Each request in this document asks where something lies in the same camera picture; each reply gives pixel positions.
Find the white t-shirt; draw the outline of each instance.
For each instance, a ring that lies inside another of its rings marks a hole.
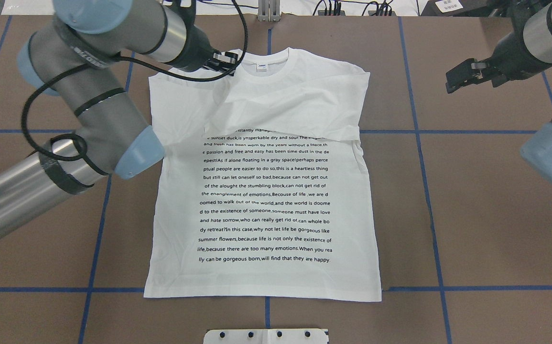
[[[144,296],[380,301],[358,128],[368,81],[292,48],[214,82],[151,77],[166,157]]]

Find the sticker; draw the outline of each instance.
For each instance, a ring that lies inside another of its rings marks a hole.
[[[442,13],[456,11],[463,8],[459,0],[441,0],[435,2],[435,5],[437,5],[437,8],[442,11]]]

